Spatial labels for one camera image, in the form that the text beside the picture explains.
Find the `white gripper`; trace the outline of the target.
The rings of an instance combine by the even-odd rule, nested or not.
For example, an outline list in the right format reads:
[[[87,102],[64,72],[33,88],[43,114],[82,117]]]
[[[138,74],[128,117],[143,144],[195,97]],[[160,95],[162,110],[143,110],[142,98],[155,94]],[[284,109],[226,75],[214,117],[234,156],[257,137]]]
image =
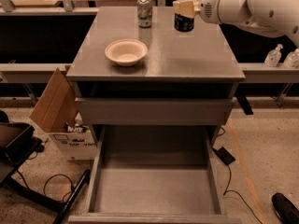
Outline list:
[[[200,13],[203,21],[221,24],[219,3],[220,0],[176,0],[173,2],[173,9],[183,17],[192,19]]]

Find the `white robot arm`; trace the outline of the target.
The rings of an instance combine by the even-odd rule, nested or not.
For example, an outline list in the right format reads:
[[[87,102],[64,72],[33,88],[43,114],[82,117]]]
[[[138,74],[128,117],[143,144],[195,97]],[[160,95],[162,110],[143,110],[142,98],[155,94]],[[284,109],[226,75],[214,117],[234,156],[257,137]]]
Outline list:
[[[174,12],[207,23],[231,24],[265,37],[287,36],[299,47],[299,0],[177,0]]]

